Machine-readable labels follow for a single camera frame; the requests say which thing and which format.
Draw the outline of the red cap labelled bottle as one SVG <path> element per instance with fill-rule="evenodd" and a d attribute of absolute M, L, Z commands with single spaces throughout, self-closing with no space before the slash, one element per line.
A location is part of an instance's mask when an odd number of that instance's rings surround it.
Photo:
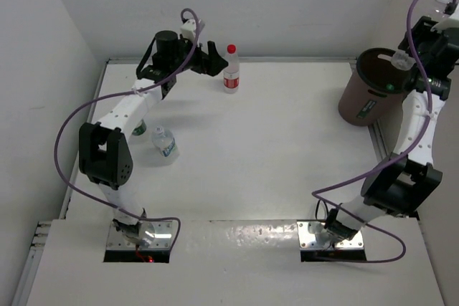
<path fill-rule="evenodd" d="M 223 85 L 226 93 L 235 93 L 240 86 L 240 59 L 234 44 L 227 46 L 224 56 L 227 66 L 223 70 Z"/>

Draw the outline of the blue cap clear bottle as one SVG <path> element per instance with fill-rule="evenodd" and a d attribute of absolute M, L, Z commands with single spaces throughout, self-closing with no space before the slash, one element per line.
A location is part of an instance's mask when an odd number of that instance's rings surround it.
<path fill-rule="evenodd" d="M 394 52 L 390 59 L 390 63 L 393 67 L 401 71 L 409 71 L 415 65 L 416 61 L 413 57 L 409 56 L 408 53 L 402 50 Z"/>

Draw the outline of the blue label clear bottle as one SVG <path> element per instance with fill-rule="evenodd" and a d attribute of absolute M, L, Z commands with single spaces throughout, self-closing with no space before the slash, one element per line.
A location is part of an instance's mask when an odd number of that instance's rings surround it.
<path fill-rule="evenodd" d="M 174 134 L 163 126 L 156 126 L 153 129 L 151 141 L 155 148 L 155 164 L 157 166 L 168 166 L 174 163 L 179 157 L 179 149 Z"/>

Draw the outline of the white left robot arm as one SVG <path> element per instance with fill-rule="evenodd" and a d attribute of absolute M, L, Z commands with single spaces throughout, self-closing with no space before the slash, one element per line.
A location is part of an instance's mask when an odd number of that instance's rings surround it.
<path fill-rule="evenodd" d="M 194 43 L 194 35 L 163 30 L 155 34 L 136 68 L 131 94 L 95 123 L 84 123 L 79 130 L 79 169 L 99 186 L 107 202 L 114 206 L 113 223 L 125 239 L 148 247 L 155 229 L 127 187 L 133 172 L 128 140 L 154 105 L 161 102 L 176 84 L 177 74 L 191 70 L 214 77 L 227 61 L 213 41 L 207 50 Z"/>

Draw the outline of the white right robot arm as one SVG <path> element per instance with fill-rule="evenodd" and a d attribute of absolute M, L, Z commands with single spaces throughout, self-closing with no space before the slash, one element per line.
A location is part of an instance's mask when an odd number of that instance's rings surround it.
<path fill-rule="evenodd" d="M 404 82 L 402 124 L 394 150 L 365 178 L 361 193 L 330 210 L 319 234 L 329 244 L 351 240 L 381 216 L 414 213 L 438 187 L 443 174 L 433 166 L 437 119 L 448 99 L 448 75 L 458 61 L 458 16 L 440 22 L 419 19 L 399 45 L 415 61 Z"/>

